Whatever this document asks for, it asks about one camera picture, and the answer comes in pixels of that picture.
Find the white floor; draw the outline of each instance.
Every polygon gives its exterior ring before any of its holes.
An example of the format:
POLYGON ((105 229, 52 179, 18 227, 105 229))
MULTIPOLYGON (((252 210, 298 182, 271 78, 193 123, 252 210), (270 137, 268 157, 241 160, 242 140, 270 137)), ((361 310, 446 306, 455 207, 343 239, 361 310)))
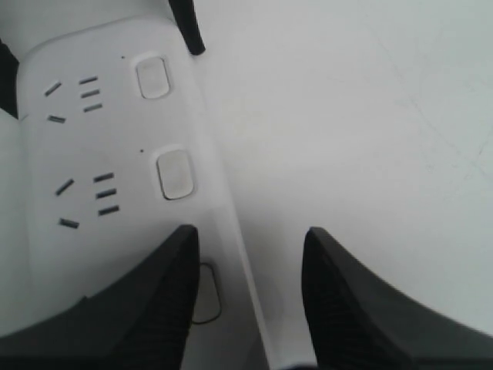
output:
MULTIPOLYGON (((196 76, 236 200, 274 368, 313 362, 304 233, 327 228, 411 297, 493 334, 489 0, 196 0, 196 76)), ((18 56, 164 0, 0 0, 18 56)))

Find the power switch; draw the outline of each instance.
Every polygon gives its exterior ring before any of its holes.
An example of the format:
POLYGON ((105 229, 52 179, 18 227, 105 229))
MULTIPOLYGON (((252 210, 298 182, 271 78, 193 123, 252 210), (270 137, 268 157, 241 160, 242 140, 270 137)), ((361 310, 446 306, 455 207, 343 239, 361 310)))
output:
POLYGON ((192 169, 185 150, 173 150, 157 159, 163 195, 168 200, 184 198, 193 192, 192 169))
POLYGON ((154 57, 137 65, 140 92, 146 99, 158 99, 169 93, 169 81, 164 60, 154 57))

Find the white power strip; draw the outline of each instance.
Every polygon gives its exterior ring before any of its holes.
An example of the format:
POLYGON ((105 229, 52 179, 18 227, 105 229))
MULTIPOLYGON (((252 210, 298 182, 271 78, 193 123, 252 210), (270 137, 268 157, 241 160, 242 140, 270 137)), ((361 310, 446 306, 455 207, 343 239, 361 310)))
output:
POLYGON ((156 17, 52 40, 22 62, 32 277, 52 316, 194 224, 223 312, 193 328, 183 367, 238 368, 263 319, 192 72, 178 29, 156 17))

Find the white button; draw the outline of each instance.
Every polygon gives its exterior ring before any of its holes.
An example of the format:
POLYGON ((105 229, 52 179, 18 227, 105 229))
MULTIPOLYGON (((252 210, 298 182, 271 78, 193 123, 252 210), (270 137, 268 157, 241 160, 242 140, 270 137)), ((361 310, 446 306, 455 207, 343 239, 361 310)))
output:
POLYGON ((208 264, 200 266, 199 292, 193 310, 193 322, 205 324, 221 315, 221 302, 213 269, 208 264))
POLYGON ((140 91, 146 99, 158 99, 169 93, 169 81, 164 60, 159 57, 146 59, 137 66, 140 91))
POLYGON ((192 170, 185 150, 164 153, 157 160, 157 169, 166 199, 184 198, 193 192, 192 170))

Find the black cable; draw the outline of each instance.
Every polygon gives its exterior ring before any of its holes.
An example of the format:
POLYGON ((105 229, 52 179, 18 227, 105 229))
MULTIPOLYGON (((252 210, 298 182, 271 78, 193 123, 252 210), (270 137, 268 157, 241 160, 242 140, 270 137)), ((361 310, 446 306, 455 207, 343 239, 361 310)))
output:
POLYGON ((200 35, 193 0, 169 0, 169 6, 190 53, 199 56, 205 52, 206 46, 200 35))

